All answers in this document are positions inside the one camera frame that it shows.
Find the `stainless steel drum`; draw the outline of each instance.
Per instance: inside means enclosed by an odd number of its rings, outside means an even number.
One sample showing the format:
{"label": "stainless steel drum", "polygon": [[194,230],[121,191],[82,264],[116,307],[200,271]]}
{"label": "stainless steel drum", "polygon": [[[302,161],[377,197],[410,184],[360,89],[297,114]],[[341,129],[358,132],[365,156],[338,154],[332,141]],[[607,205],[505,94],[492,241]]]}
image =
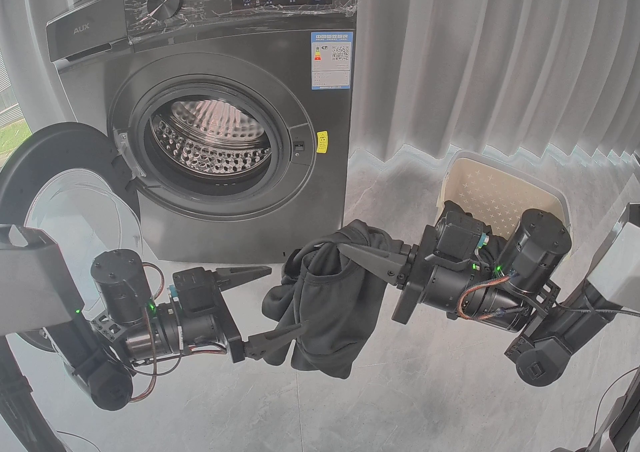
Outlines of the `stainless steel drum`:
{"label": "stainless steel drum", "polygon": [[222,100],[179,100],[152,117],[162,151],[198,176],[248,175],[264,166],[271,145],[258,121]]}

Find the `energy label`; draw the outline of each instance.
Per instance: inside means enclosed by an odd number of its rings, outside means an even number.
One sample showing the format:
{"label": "energy label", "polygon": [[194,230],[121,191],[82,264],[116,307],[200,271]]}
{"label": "energy label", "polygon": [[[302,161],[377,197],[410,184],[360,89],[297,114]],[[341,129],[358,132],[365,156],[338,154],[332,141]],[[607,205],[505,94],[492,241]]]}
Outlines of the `energy label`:
{"label": "energy label", "polygon": [[349,89],[353,32],[311,32],[311,88]]}

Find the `qr code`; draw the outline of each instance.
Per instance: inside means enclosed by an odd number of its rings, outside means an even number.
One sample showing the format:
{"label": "qr code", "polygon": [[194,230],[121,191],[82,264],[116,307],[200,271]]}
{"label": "qr code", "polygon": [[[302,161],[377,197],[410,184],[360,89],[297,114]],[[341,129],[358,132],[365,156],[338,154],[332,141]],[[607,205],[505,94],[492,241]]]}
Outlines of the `qr code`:
{"label": "qr code", "polygon": [[351,58],[351,45],[333,45],[331,47],[332,61],[348,61]]}

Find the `cable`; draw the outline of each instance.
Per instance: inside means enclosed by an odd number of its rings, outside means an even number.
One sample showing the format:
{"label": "cable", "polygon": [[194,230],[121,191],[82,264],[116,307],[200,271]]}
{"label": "cable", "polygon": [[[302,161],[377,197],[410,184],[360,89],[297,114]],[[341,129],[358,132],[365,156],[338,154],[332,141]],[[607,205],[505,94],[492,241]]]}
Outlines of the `cable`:
{"label": "cable", "polygon": [[162,377],[162,376],[166,376],[169,375],[171,372],[173,372],[176,368],[178,368],[178,365],[180,364],[180,361],[182,360],[182,354],[180,356],[178,356],[178,360],[175,362],[175,365],[173,365],[170,369],[168,369],[165,372],[159,372],[156,374],[152,374],[149,372],[142,372],[140,370],[136,370],[133,367],[130,367],[128,365],[125,365],[124,363],[120,362],[124,368],[126,368],[128,371],[130,372],[135,372],[136,374],[140,374],[141,376],[148,376],[148,377]]}
{"label": "cable", "polygon": [[564,306],[564,305],[560,304],[557,301],[556,301],[556,306],[558,308],[562,308],[563,310],[566,310],[568,312],[574,312],[574,313],[592,313],[593,311],[595,311],[596,313],[622,313],[623,315],[631,315],[632,317],[640,317],[640,313],[639,312],[633,312],[631,310],[596,310],[596,309],[594,309],[592,311],[592,310],[582,309],[582,308],[570,308],[569,306]]}
{"label": "cable", "polygon": [[157,292],[154,294],[154,301],[160,296],[162,291],[164,290],[164,274],[162,269],[158,267],[156,264],[152,264],[151,262],[142,262],[142,267],[151,267],[158,274],[160,274],[160,288],[157,289]]}
{"label": "cable", "polygon": [[217,351],[212,351],[210,349],[198,350],[198,346],[190,346],[189,347],[189,351],[191,351],[190,355],[194,355],[194,354],[227,354],[227,348],[222,344],[219,344],[217,342],[210,342],[210,343],[204,344],[204,346],[207,346],[207,345],[213,345],[214,347],[217,347],[218,350]]}
{"label": "cable", "polygon": [[478,318],[478,320],[487,320],[487,319],[491,319],[493,317],[504,317],[506,314],[509,313],[522,313],[527,311],[527,307],[526,306],[510,306],[509,308],[498,308],[497,310],[494,310],[490,313],[484,314],[481,317]]}
{"label": "cable", "polygon": [[629,370],[629,371],[625,372],[624,374],[622,374],[618,379],[613,381],[613,383],[611,383],[609,385],[609,388],[607,388],[605,390],[605,392],[602,394],[602,397],[600,399],[600,403],[598,404],[598,409],[596,411],[596,420],[593,423],[593,436],[596,436],[596,426],[598,425],[598,413],[600,413],[600,406],[602,405],[602,401],[604,400],[604,395],[606,395],[609,392],[609,390],[611,390],[611,388],[613,388],[613,385],[615,383],[617,383],[618,381],[620,381],[620,379],[622,379],[624,376],[630,374],[631,372],[635,372],[638,368],[640,368],[640,367],[632,368],[631,370]]}
{"label": "cable", "polygon": [[147,387],[147,389],[144,390],[144,392],[140,393],[140,395],[136,397],[132,397],[130,402],[140,402],[146,399],[147,397],[149,397],[149,395],[151,395],[151,392],[153,392],[154,388],[156,387],[156,377],[158,373],[158,361],[156,356],[156,337],[154,336],[154,333],[151,329],[151,321],[149,320],[149,314],[147,312],[147,309],[145,309],[142,312],[142,316],[145,320],[145,325],[147,326],[149,339],[151,340],[151,353],[153,354],[153,358],[154,358],[154,372],[151,377],[151,381],[149,381],[149,386]]}
{"label": "cable", "polygon": [[211,350],[205,350],[205,351],[193,351],[189,356],[193,356],[194,354],[227,354],[227,351],[211,351]]}
{"label": "cable", "polygon": [[98,445],[93,443],[91,440],[87,440],[87,438],[83,438],[82,436],[78,436],[77,434],[73,434],[73,432],[64,432],[64,431],[56,431],[56,432],[58,434],[65,434],[67,436],[73,436],[74,438],[78,438],[78,439],[81,439],[83,441],[86,441],[87,443],[90,443],[91,445],[93,445],[95,447],[95,449],[98,450],[98,452],[102,452],[100,450],[100,447],[98,447]]}
{"label": "cable", "polygon": [[470,287],[467,290],[465,290],[464,292],[462,292],[462,295],[460,296],[460,299],[458,299],[458,306],[456,308],[457,311],[458,311],[458,315],[461,316],[465,320],[487,320],[487,319],[490,319],[492,317],[495,317],[496,315],[493,315],[492,313],[489,313],[489,314],[486,314],[486,315],[482,315],[480,317],[471,317],[471,316],[469,316],[469,315],[467,315],[465,313],[465,310],[462,307],[462,304],[464,303],[465,298],[469,294],[472,294],[473,292],[475,292],[476,290],[480,290],[480,289],[483,289],[483,288],[495,287],[496,285],[500,285],[500,284],[502,284],[504,282],[507,282],[510,279],[511,279],[510,275],[503,276],[501,278],[496,278],[496,279],[489,280],[489,281],[486,281],[486,282],[478,283],[477,285],[473,285],[472,287]]}

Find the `aux logo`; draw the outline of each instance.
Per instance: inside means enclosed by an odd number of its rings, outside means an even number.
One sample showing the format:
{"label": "aux logo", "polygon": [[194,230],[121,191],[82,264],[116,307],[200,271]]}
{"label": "aux logo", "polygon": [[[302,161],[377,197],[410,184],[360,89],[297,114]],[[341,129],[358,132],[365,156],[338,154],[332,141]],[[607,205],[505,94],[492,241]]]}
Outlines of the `aux logo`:
{"label": "aux logo", "polygon": [[77,34],[78,32],[84,32],[88,28],[89,28],[89,24],[84,24],[84,25],[81,25],[80,27],[76,27],[74,29],[74,34]]}

